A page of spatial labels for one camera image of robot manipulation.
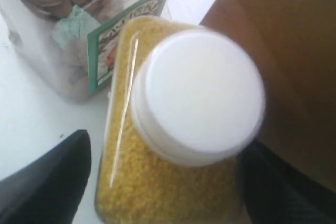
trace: white surface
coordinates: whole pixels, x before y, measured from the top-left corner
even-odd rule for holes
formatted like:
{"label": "white surface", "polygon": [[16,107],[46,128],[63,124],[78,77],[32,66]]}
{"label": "white surface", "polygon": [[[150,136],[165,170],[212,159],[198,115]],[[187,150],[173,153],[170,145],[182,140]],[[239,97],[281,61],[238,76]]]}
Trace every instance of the white surface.
{"label": "white surface", "polygon": [[[213,2],[170,0],[169,8],[173,19],[198,24]],[[94,211],[93,199],[107,93],[108,88],[86,104],[70,104],[59,98],[14,54],[6,25],[0,19],[0,180],[42,156],[73,131],[87,129],[91,137],[92,172],[73,222],[101,223]]]}
{"label": "white surface", "polygon": [[265,110],[261,76],[250,57],[206,30],[162,41],[140,68],[131,97],[144,140],[183,166],[239,153],[254,139]]}

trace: white plastic cap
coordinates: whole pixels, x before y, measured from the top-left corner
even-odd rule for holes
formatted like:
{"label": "white plastic cap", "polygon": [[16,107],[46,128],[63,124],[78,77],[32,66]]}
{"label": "white plastic cap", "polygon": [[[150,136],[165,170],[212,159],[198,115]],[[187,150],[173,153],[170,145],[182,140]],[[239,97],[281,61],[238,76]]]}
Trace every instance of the white plastic cap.
{"label": "white plastic cap", "polygon": [[232,40],[208,30],[163,40],[141,66],[132,90],[136,129],[162,158],[209,165],[246,147],[265,110],[258,69]]}

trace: bag of nuts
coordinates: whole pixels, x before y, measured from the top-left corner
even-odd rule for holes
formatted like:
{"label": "bag of nuts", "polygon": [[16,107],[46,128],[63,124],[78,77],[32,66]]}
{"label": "bag of nuts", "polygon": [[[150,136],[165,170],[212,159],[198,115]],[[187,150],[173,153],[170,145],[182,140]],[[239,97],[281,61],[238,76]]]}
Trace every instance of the bag of nuts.
{"label": "bag of nuts", "polygon": [[0,0],[19,55],[60,94],[85,100],[110,81],[122,25],[166,0]]}

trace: white table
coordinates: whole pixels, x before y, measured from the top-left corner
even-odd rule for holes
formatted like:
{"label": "white table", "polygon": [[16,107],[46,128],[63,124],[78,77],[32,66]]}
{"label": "white table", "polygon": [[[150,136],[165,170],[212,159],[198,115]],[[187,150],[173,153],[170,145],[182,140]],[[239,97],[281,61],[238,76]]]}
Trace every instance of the white table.
{"label": "white table", "polygon": [[[164,16],[198,24],[214,0],[169,0]],[[91,137],[92,168],[74,224],[101,223],[93,207],[109,88],[85,104],[58,97],[16,57],[0,18],[0,180],[25,167],[77,129]]]}

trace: clear plastic container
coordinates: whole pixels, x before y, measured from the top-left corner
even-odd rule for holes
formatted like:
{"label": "clear plastic container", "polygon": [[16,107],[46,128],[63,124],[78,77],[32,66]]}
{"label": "clear plastic container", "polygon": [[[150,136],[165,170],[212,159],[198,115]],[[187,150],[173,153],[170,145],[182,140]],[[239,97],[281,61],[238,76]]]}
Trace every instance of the clear plastic container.
{"label": "clear plastic container", "polygon": [[121,33],[96,210],[108,224],[231,223],[239,152],[264,90],[249,56],[203,27],[154,17]]}
{"label": "clear plastic container", "polygon": [[81,101],[109,82],[122,24],[159,16],[165,2],[0,0],[0,13],[16,51],[56,91]]}

